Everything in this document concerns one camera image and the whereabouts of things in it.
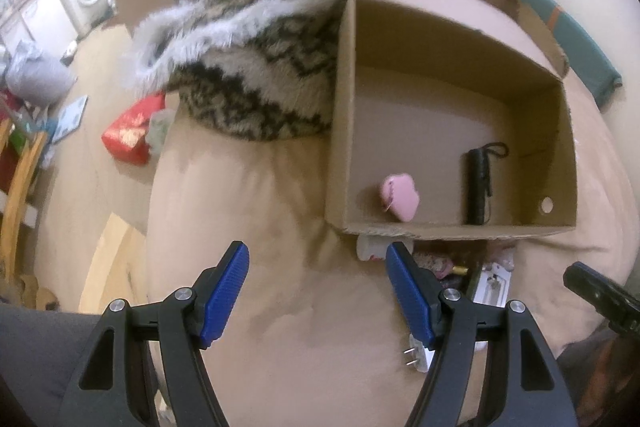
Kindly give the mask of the person right hand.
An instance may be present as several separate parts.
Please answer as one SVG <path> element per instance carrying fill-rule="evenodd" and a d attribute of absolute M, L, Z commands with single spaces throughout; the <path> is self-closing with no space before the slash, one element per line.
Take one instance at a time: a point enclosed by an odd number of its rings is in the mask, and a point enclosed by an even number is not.
<path fill-rule="evenodd" d="M 639 341 L 601 331 L 590 338 L 593 366 L 579 395 L 579 426 L 639 425 Z"/>

